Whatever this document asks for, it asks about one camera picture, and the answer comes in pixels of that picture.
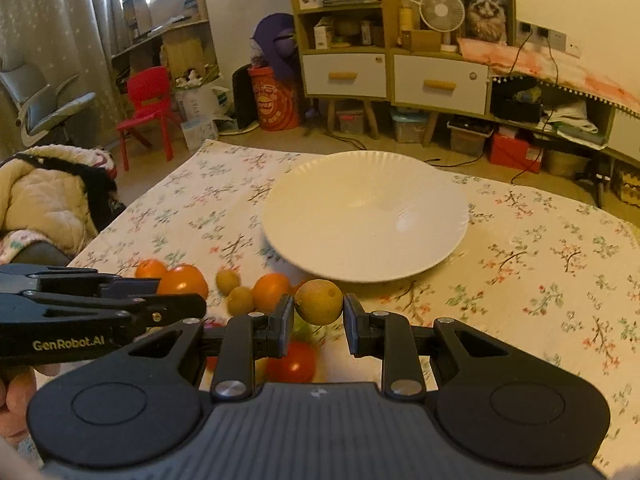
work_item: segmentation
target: red plastic chair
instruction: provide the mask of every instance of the red plastic chair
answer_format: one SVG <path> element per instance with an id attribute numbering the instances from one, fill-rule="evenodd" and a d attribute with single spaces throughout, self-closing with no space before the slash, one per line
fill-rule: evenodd
<path id="1" fill-rule="evenodd" d="M 155 119 L 160 119 L 166 160 L 169 161 L 174 158 L 174 150 L 171 147 L 171 141 L 166 130 L 166 120 L 169 119 L 178 126 L 180 126 L 180 121 L 171 112 L 171 83 L 166 69 L 163 66 L 155 66 L 131 76 L 127 81 L 127 91 L 129 93 L 129 101 L 136 109 L 136 113 L 131 119 L 122 121 L 116 126 L 120 134 L 120 151 L 122 152 L 124 171 L 129 171 L 129 157 L 127 156 L 125 138 L 127 133 L 130 133 L 146 148 L 151 148 L 151 143 L 134 130 L 134 127 Z"/>

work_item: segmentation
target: white plate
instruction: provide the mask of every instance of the white plate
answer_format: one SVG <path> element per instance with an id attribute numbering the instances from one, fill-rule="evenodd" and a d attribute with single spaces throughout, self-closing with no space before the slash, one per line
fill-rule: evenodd
<path id="1" fill-rule="evenodd" d="M 440 263 L 460 243 L 468 203 L 442 171 L 397 153 L 335 153 L 281 176 L 262 227 L 271 246 L 307 272 L 388 282 Z"/>

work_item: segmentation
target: desk fan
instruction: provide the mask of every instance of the desk fan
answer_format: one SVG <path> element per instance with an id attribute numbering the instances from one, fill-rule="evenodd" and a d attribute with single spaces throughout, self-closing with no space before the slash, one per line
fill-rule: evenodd
<path id="1" fill-rule="evenodd" d="M 420 0 L 420 16 L 429 28 L 444 33 L 442 50 L 455 52 L 451 33 L 465 22 L 465 6 L 461 0 Z"/>

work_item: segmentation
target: wooden handle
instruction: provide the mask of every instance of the wooden handle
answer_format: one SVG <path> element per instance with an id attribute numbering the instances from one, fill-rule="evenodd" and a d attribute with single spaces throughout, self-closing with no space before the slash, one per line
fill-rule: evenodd
<path id="1" fill-rule="evenodd" d="M 357 77 L 357 72 L 329 72 L 329 79 L 335 79 L 339 81 L 353 81 Z"/>
<path id="2" fill-rule="evenodd" d="M 438 90 L 449 90 L 450 92 L 453 92 L 457 86 L 455 83 L 449 81 L 437 81 L 435 79 L 425 79 L 424 85 Z"/>

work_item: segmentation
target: picture frame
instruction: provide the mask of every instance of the picture frame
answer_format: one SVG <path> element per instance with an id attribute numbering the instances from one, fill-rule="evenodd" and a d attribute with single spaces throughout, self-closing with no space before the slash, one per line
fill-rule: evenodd
<path id="1" fill-rule="evenodd" d="M 461 1 L 465 7 L 465 22 L 456 31 L 457 38 L 515 44 L 516 0 Z"/>

